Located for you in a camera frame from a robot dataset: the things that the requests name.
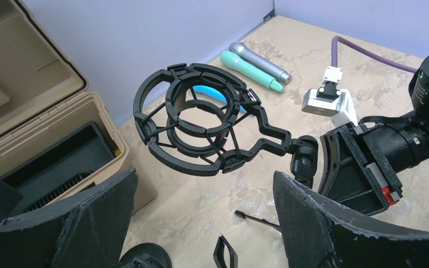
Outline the black shock-mount desk stand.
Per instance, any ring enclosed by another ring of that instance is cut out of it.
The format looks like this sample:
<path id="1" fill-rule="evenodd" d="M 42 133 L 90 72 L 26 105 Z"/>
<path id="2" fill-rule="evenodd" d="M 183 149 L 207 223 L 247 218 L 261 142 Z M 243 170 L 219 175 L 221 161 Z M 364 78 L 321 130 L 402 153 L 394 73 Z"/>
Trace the black shock-mount desk stand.
<path id="1" fill-rule="evenodd" d="M 120 259 L 118 267 L 172 268 L 168 252 L 155 243 L 141 243 L 129 249 Z"/>

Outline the silver grey microphone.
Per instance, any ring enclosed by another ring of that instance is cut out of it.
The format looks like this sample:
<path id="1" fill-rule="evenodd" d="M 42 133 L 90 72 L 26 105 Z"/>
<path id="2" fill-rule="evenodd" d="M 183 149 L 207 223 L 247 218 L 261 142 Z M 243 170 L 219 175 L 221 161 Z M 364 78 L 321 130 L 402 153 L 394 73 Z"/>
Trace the silver grey microphone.
<path id="1" fill-rule="evenodd" d="M 292 76 L 286 70 L 250 50 L 243 42 L 232 42 L 228 49 L 281 83 L 289 84 L 292 81 Z"/>

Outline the black tripod shock-mount stand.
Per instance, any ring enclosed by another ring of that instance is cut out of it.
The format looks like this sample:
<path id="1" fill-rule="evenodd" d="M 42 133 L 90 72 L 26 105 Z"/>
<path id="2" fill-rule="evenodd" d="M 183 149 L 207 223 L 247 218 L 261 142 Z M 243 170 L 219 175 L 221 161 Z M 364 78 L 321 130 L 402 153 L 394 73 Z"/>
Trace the black tripod shock-mount stand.
<path id="1" fill-rule="evenodd" d="M 158 126 L 153 113 L 144 113 L 149 93 L 160 83 L 169 84 L 160 109 L 167 114 Z M 224 104 L 193 86 L 219 91 Z M 301 184 L 311 187 L 317 171 L 318 142 L 309 135 L 293 138 L 289 131 L 272 126 L 256 93 L 235 75 L 216 66 L 192 63 L 160 69 L 139 86 L 133 104 L 136 129 L 150 153 L 167 167 L 194 176 L 229 173 L 251 161 L 260 151 L 291 155 L 290 171 Z M 240 148 L 235 126 L 254 116 L 263 138 L 252 148 Z"/>

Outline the mint green microphone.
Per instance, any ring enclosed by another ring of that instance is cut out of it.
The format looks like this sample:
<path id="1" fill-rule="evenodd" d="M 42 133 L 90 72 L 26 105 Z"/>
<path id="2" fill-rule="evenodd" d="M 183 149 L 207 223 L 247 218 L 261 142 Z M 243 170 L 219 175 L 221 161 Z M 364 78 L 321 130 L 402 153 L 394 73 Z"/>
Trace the mint green microphone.
<path id="1" fill-rule="evenodd" d="M 223 51 L 220 60 L 226 67 L 238 71 L 265 88 L 278 93 L 284 92 L 284 87 L 274 77 L 243 60 L 234 52 Z"/>

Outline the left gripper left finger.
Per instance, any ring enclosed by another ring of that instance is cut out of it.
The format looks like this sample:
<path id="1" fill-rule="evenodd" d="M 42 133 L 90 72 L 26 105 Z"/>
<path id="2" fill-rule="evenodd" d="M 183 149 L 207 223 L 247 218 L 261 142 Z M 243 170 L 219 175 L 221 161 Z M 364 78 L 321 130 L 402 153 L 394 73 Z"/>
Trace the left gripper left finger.
<path id="1" fill-rule="evenodd" d="M 134 209 L 134 169 L 0 223 L 0 267 L 117 267 Z"/>

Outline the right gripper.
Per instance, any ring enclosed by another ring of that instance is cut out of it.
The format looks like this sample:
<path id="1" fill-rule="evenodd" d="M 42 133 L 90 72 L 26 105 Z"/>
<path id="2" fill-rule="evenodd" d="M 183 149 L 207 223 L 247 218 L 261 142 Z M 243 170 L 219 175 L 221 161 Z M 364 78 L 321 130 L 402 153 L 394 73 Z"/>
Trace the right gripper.
<path id="1" fill-rule="evenodd" d="M 340 126 L 320 140 L 321 195 L 367 216 L 384 212 L 403 198 L 403 184 L 380 145 L 378 130 Z"/>

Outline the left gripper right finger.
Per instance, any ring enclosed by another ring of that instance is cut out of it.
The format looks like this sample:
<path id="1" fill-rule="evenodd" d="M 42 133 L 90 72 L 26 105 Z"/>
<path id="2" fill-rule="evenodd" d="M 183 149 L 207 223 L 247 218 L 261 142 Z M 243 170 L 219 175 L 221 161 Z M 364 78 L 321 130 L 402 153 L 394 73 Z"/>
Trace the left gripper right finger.
<path id="1" fill-rule="evenodd" d="M 273 196 L 289 267 L 429 267 L 429 232 L 383 222 L 281 171 Z"/>

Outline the black clip desk stand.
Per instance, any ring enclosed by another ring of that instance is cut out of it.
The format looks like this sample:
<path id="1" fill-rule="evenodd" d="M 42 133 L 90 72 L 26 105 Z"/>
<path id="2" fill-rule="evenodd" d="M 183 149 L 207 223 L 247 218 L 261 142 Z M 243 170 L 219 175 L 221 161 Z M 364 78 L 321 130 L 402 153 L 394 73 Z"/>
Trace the black clip desk stand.
<path id="1" fill-rule="evenodd" d="M 224 235 L 219 235 L 213 252 L 217 268 L 238 268 L 238 255 Z"/>

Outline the blue microphone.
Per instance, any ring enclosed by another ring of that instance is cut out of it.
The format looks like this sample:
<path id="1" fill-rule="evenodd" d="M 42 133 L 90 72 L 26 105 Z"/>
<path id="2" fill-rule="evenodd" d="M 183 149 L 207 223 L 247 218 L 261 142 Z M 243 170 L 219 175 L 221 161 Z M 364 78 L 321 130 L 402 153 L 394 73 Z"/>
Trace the blue microphone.
<path id="1" fill-rule="evenodd" d="M 195 85 L 192 88 L 195 93 L 204 94 L 224 104 L 227 103 L 226 98 L 214 88 L 211 88 L 205 85 Z"/>

